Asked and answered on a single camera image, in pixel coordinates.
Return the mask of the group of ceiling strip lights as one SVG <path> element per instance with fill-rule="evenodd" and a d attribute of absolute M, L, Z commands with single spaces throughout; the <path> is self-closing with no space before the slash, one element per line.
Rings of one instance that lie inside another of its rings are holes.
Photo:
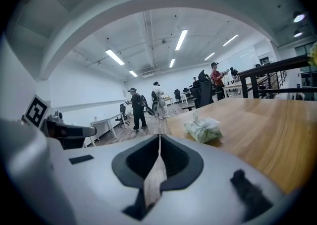
<path fill-rule="evenodd" d="M 179 50 L 181 49 L 181 46 L 182 46 L 182 44 L 183 44 L 183 42 L 184 42 L 184 40 L 185 40 L 185 38 L 186 38 L 187 33 L 188 33 L 188 30 L 182 30 L 182 31 L 181 31 L 181 35 L 180 35 L 179 40 L 178 40 L 178 42 L 177 42 L 177 45 L 176 45 L 176 47 L 175 47 L 175 51 L 179 51 Z M 236 37 L 238 37 L 238 36 L 239 36 L 238 34 L 235 34 L 233 37 L 231 37 L 229 40 L 227 40 L 222 46 L 223 46 L 223 47 L 226 46 L 228 43 L 230 43 L 232 40 L 234 40 L 234 39 L 235 39 Z M 125 63 L 124 63 L 111 49 L 106 50 L 105 53 L 106 53 L 109 57 L 111 57 L 113 60 L 115 60 L 118 64 L 120 64 L 120 65 L 125 65 Z M 213 56 L 214 54 L 215 54 L 215 52 L 212 52 L 210 55 L 208 55 L 208 56 L 205 58 L 205 60 L 209 59 L 209 58 L 210 58 L 211 56 Z M 171 60 L 171 63 L 170 63 L 170 65 L 169 65 L 169 68 L 173 67 L 174 62 L 175 62 L 175 59 L 173 58 L 173 59 Z M 137 75 L 134 71 L 132 71 L 132 70 L 130 70 L 129 73 L 132 74 L 134 77 L 137 77 L 137 76 L 138 76 L 138 75 Z"/>

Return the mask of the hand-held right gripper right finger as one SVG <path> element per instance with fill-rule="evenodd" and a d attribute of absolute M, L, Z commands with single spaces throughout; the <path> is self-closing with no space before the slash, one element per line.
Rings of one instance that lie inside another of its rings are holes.
<path fill-rule="evenodd" d="M 292 205 L 292 195 L 220 148 L 163 135 L 160 154 L 173 174 L 148 225 L 276 225 Z"/>

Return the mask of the ceiling air conditioner unit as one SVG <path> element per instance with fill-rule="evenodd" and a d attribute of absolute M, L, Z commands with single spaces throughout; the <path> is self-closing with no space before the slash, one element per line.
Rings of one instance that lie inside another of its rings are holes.
<path fill-rule="evenodd" d="M 154 70 L 142 73 L 142 77 L 143 78 L 153 77 L 154 75 L 159 74 L 160 72 L 161 72 L 161 69 L 154 69 Z"/>

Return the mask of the long white desk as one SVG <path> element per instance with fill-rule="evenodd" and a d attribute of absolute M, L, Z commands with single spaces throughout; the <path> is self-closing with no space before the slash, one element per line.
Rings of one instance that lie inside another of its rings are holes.
<path fill-rule="evenodd" d="M 97 121 L 91 122 L 90 125 L 91 125 L 91 127 L 94 127 L 97 124 L 106 123 L 108 125 L 109 130 L 112 132 L 114 138 L 117 139 L 117 135 L 116 135 L 116 132 L 114 131 L 114 127 L 111 124 L 111 120 L 113 120 L 113 119 L 115 119 L 115 118 L 117 118 L 119 116 L 122 119 L 124 127 L 127 128 L 123 113 L 121 113 L 121 112 L 119 114 L 116 114 L 116 115 L 110 117 L 110 118 L 106 118 L 106 119 L 102 119 L 102 120 L 97 120 Z"/>

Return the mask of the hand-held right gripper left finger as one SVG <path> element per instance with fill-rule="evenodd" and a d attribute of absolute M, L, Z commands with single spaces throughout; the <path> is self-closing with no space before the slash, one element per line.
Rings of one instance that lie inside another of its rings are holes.
<path fill-rule="evenodd" d="M 160 198 L 160 135 L 64 152 L 95 196 L 141 219 Z"/>

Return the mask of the yellow flower bouquet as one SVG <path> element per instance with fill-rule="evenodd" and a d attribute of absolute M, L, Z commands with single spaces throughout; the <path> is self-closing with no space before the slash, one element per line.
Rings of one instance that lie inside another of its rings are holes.
<path fill-rule="evenodd" d="M 317 41 L 310 48 L 310 53 L 308 54 L 309 64 L 317 67 Z"/>

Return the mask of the wooden desk with white legs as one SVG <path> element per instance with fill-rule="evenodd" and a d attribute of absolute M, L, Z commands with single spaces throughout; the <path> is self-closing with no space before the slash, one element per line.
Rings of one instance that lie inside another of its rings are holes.
<path fill-rule="evenodd" d="M 225 96 L 227 97 L 228 96 L 228 91 L 229 90 L 233 90 L 233 89 L 238 89 L 240 91 L 240 96 L 243 97 L 243 90 L 242 90 L 241 81 L 238 81 L 238 82 L 232 83 L 230 85 L 224 86 L 223 90 L 224 90 Z"/>

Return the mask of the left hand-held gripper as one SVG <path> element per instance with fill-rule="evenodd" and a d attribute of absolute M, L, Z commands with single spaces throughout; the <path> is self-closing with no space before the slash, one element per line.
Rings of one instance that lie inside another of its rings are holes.
<path fill-rule="evenodd" d="M 62 113 L 52 111 L 51 107 L 37 95 L 33 97 L 24 114 L 24 120 L 41 130 L 46 137 L 57 139 L 65 150 L 82 148 L 85 138 L 97 133 L 95 127 L 64 123 Z"/>

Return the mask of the black office chair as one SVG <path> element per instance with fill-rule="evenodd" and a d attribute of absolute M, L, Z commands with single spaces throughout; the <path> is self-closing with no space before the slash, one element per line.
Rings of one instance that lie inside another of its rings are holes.
<path fill-rule="evenodd" d="M 187 104 L 182 109 L 192 111 L 193 108 L 195 108 L 195 109 L 200 108 L 201 107 L 201 90 L 200 90 L 200 88 L 191 87 L 189 89 L 189 91 L 191 92 L 191 96 L 192 96 L 192 100 L 194 101 L 194 104 L 193 105 Z"/>
<path fill-rule="evenodd" d="M 201 90 L 201 100 L 200 106 L 206 106 L 213 103 L 212 98 L 212 81 L 211 78 L 205 74 L 204 70 L 202 70 L 198 75 L 198 81 L 200 83 Z"/>

